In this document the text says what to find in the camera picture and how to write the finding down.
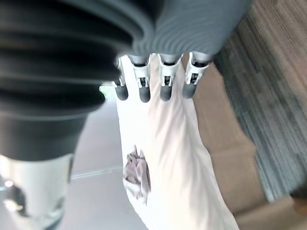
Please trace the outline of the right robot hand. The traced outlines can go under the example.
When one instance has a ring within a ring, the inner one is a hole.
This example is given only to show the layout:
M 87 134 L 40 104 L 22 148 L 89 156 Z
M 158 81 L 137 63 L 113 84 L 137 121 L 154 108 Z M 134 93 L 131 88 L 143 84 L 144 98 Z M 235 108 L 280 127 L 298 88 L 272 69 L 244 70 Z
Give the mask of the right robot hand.
M 55 230 L 75 149 L 99 88 L 128 98 L 120 57 L 132 63 L 140 100 L 168 101 L 189 53 L 183 96 L 247 13 L 249 0 L 3 0 L 0 3 L 0 174 L 4 205 L 21 230 Z

